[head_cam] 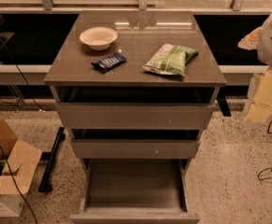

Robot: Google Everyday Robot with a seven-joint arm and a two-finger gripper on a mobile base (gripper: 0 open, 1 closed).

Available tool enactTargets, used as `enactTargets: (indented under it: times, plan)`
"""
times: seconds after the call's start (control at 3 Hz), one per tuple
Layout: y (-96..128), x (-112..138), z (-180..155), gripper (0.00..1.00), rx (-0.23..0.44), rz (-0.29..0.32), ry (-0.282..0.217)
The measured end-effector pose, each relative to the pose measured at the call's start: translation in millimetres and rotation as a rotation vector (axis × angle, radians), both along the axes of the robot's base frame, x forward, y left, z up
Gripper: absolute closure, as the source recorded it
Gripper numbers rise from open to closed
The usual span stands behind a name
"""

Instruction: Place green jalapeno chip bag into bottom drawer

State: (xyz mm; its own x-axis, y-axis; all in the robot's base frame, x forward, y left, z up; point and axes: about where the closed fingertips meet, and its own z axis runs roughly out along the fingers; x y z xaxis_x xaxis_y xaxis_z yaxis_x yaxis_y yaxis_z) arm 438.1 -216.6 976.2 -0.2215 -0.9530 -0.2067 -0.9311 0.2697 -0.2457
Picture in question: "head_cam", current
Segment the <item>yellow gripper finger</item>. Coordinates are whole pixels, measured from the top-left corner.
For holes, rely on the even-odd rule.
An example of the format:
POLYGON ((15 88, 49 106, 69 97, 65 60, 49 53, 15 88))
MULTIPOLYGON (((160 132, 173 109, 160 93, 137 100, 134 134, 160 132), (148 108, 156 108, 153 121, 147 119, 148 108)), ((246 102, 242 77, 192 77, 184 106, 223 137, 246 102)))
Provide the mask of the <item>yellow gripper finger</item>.
POLYGON ((248 89, 241 124, 244 129, 263 125, 272 115, 272 68, 263 74, 254 74, 248 89))

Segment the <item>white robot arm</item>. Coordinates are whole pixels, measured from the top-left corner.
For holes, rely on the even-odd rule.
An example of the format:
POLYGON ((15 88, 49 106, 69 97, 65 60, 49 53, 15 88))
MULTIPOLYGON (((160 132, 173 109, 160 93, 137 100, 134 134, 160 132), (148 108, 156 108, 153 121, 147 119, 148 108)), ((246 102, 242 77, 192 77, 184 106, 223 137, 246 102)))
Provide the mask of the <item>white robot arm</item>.
POLYGON ((254 29, 238 46, 256 49, 258 60, 268 66, 261 75, 254 74, 248 89, 248 101, 243 109, 242 126, 253 129, 264 124, 272 115, 272 13, 263 25, 254 29))

